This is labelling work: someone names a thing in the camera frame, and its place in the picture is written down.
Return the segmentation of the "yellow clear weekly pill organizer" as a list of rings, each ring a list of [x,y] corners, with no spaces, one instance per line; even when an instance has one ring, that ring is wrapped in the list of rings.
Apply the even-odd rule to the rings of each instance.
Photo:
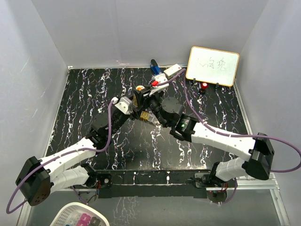
[[[154,114],[148,113],[145,111],[141,112],[139,120],[144,121],[144,122],[154,125],[154,126],[157,126],[160,124],[160,122],[158,121],[158,119],[156,118],[156,116]]]

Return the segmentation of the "clear jar lid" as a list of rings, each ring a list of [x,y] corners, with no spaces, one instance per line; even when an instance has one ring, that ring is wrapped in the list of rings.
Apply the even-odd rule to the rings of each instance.
[[[135,89],[138,90],[138,91],[141,91],[142,89],[144,89],[144,86],[139,85],[139,86],[137,86]]]

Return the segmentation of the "clear jar of yellow capsules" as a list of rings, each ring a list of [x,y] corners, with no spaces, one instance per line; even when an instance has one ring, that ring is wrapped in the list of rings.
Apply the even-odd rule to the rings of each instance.
[[[134,89],[133,91],[133,103],[134,107],[138,110],[141,110],[144,105],[144,97],[143,97],[143,91]]]

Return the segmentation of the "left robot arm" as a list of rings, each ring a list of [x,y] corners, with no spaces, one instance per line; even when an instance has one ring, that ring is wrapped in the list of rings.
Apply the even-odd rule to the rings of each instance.
[[[97,176],[88,167],[78,166],[83,160],[105,152],[111,137],[130,118],[139,119],[146,109],[146,98],[140,94],[131,97],[114,97],[108,111],[93,119],[88,134],[75,144],[48,157],[27,159],[16,179],[20,191],[30,206],[45,201],[62,188],[81,185],[92,188]]]

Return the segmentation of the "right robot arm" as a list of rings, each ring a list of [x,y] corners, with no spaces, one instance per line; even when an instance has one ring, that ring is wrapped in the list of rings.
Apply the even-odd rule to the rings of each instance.
[[[209,145],[236,155],[230,161],[216,162],[210,173],[199,179],[201,183],[220,187],[240,176],[269,179],[274,150],[264,134],[256,138],[239,137],[225,130],[208,128],[205,123],[184,114],[184,107],[177,99],[162,99],[158,93],[148,96],[146,103],[160,124],[170,127],[174,138]]]

